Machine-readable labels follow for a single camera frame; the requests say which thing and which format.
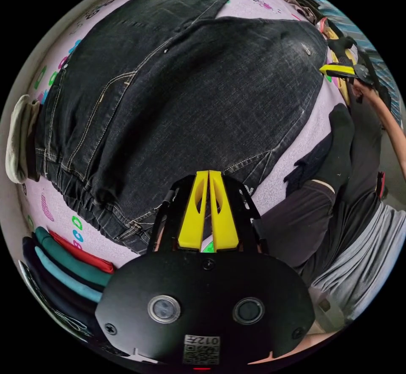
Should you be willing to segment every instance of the dark blue cloth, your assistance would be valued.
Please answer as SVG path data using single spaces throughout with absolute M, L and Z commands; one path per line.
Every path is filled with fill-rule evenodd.
M 216 19 L 227 1 L 126 2 L 69 56 L 39 116 L 37 171 L 138 254 L 185 175 L 219 170 L 255 191 L 320 92 L 327 44 L 314 26 Z

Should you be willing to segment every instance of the black fabric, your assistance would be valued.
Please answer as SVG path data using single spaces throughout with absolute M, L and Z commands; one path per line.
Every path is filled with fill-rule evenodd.
M 60 311 L 64 315 L 76 319 L 86 325 L 93 335 L 93 337 L 88 339 L 91 344 L 100 347 L 111 354 L 128 356 L 128 354 L 117 350 L 108 342 L 94 314 L 97 304 L 71 291 L 53 277 L 43 267 L 38 258 L 35 252 L 36 245 L 37 243 L 32 238 L 24 237 L 22 239 L 25 264 L 37 287 L 40 289 L 41 294 L 46 298 L 49 305 L 54 310 Z
M 331 142 L 332 134 L 329 133 L 312 151 L 294 164 L 296 168 L 283 180 L 283 182 L 288 182 L 286 187 L 287 197 L 301 188 L 306 181 L 314 178 L 330 151 Z
M 99 284 L 95 284 L 93 282 L 87 281 L 84 278 L 78 276 L 77 274 L 73 273 L 72 271 L 70 271 L 68 268 L 66 268 L 64 265 L 60 264 L 57 260 L 55 260 L 53 257 L 50 256 L 50 254 L 46 251 L 46 249 L 41 245 L 41 243 L 39 242 L 39 240 L 37 239 L 37 236 L 35 235 L 35 233 L 31 233 L 31 237 L 32 240 L 35 242 L 36 246 L 38 246 L 43 252 L 44 254 L 59 268 L 61 269 L 64 273 L 68 274 L 69 276 L 71 276 L 73 279 L 75 279 L 76 281 L 87 285 L 88 287 L 99 291 L 99 292 L 103 292 L 104 291 L 104 287 L 102 285 Z
M 332 144 L 314 178 L 333 187 L 338 192 L 351 174 L 350 149 L 354 137 L 354 123 L 348 108 L 338 104 L 329 114 Z

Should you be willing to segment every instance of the folded clothing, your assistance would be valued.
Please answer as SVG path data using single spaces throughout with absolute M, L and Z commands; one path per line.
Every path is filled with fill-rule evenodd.
M 34 141 L 35 126 L 41 109 L 39 101 L 31 103 L 29 95 L 23 95 L 11 114 L 5 155 L 5 170 L 8 178 L 23 184 L 27 178 L 38 181 L 35 171 Z
M 54 314 L 65 323 L 69 321 L 71 327 L 77 321 L 81 333 L 84 330 L 90 332 L 88 343 L 114 355 L 128 356 L 108 342 L 96 320 L 97 304 L 72 291 L 47 271 L 36 253 L 36 243 L 32 238 L 23 238 L 22 246 L 25 264 L 38 289 L 36 292 L 40 292 L 42 298 L 46 299 Z
M 109 261 L 103 260 L 99 257 L 96 257 L 90 253 L 87 253 L 77 248 L 73 244 L 69 243 L 62 236 L 58 235 L 58 233 L 55 233 L 52 230 L 49 231 L 49 234 L 55 239 L 56 242 L 58 242 L 65 250 L 67 250 L 70 254 L 72 254 L 76 259 L 83 261 L 84 263 L 87 263 L 89 265 L 92 265 L 98 268 L 99 270 L 104 271 L 105 273 L 108 274 L 114 273 L 115 268 L 113 263 L 110 263 Z
M 73 274 L 76 274 L 90 283 L 95 283 L 102 287 L 107 286 L 111 278 L 111 274 L 105 273 L 88 263 L 77 260 L 57 241 L 55 241 L 54 238 L 43 227 L 38 227 L 35 230 L 35 235 L 38 242 L 42 245 L 48 255 Z
M 81 282 L 72 278 L 70 275 L 66 274 L 45 255 L 42 249 L 36 246 L 35 252 L 37 253 L 38 258 L 40 259 L 45 269 L 62 284 L 66 285 L 69 289 L 71 289 L 78 295 L 87 298 L 90 301 L 98 303 L 101 300 L 101 292 L 96 291 L 85 284 L 82 284 Z

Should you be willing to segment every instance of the printed label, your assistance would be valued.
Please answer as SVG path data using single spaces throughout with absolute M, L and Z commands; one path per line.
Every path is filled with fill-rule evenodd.
M 220 363 L 219 336 L 186 335 L 184 341 L 183 364 L 212 366 Z

